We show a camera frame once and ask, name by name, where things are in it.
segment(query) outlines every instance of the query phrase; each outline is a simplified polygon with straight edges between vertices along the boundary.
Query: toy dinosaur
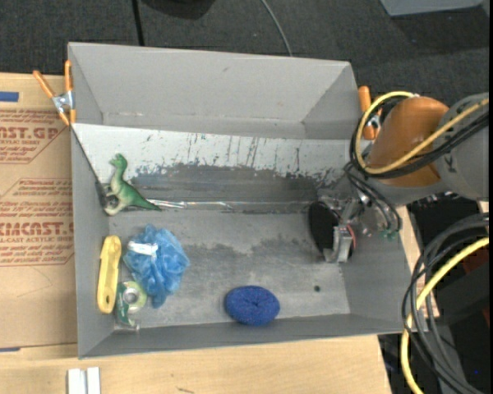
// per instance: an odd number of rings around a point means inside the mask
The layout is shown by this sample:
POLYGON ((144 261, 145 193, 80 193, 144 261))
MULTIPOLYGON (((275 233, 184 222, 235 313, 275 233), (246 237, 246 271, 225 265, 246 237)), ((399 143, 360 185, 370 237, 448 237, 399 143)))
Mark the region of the toy dinosaur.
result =
POLYGON ((106 196, 115 195, 118 199, 116 206, 113 207, 108 205, 104 207, 104 211, 109 216, 113 216, 129 206, 142 207, 150 210, 161 210, 159 206, 156 206, 146 200, 133 186, 124 181, 122 176, 124 175, 128 165, 128 162, 124 156, 117 153, 109 162, 115 166, 115 173, 109 182, 111 190, 106 194, 106 196))

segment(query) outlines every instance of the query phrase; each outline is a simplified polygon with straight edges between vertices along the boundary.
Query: black floor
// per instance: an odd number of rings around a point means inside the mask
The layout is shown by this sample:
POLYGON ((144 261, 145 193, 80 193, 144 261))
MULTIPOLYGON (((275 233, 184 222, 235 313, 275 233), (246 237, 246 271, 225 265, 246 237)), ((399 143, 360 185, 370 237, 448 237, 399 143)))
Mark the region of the black floor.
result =
MULTIPOLYGON (((451 105, 489 90, 489 6, 391 17, 379 0, 265 1, 276 20, 261 0, 138 0, 145 45, 349 61, 375 96, 402 89, 451 105)), ((0 0, 0 71, 62 74, 69 41, 138 45, 137 31, 131 0, 0 0)), ((436 221, 418 214, 424 241, 449 211, 436 221)), ((481 323, 468 325, 457 334, 486 337, 481 323)), ((488 350, 464 354, 477 357, 473 379, 489 374, 488 350)), ((406 392, 399 364, 390 366, 395 391, 406 392)))

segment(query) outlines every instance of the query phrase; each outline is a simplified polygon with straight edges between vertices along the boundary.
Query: gray cardboard box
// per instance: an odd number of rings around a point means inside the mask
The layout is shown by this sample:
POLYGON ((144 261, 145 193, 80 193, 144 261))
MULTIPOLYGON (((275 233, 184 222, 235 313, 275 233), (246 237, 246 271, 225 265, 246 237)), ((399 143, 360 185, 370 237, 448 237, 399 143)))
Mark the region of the gray cardboard box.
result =
MULTIPOLYGON (((358 237, 348 262, 326 263, 308 229, 306 208, 342 175, 361 115, 348 62, 102 44, 68 51, 80 357, 403 328, 401 242, 358 237), (162 211, 104 212, 96 183, 109 183, 116 153, 128 160, 125 178, 162 211), (99 254, 106 236, 125 247, 147 223, 169 229, 191 265, 162 307, 136 316, 139 332, 124 332, 96 304, 99 254), (280 301, 264 327, 224 310, 228 291, 248 284, 280 301)), ((124 265, 120 279, 131 279, 124 265)))

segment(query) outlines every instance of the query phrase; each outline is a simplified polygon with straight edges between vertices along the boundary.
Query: metal clamp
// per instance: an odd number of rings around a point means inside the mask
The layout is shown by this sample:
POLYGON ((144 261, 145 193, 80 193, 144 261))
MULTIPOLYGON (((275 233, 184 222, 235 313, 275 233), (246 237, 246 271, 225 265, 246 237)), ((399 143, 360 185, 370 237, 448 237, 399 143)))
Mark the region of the metal clamp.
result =
POLYGON ((66 87, 66 92, 60 95, 56 95, 49 83, 45 80, 44 76, 40 71, 34 70, 33 76, 39 82, 40 87, 44 91, 46 95, 53 101, 55 108, 58 111, 58 116, 60 119, 69 126, 70 123, 75 122, 76 120, 76 111, 75 111, 75 96, 73 93, 73 83, 71 78, 71 62, 69 60, 66 61, 64 65, 64 85, 66 87))

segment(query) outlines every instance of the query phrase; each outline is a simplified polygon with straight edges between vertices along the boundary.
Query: blue sponge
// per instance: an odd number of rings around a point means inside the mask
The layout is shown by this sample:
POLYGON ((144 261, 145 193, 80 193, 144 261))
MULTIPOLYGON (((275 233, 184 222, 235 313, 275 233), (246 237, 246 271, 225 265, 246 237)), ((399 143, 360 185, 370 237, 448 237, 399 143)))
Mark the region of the blue sponge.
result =
POLYGON ((278 298, 260 286, 242 286, 232 289, 225 297, 228 315, 246 325, 265 325, 279 313, 278 298))

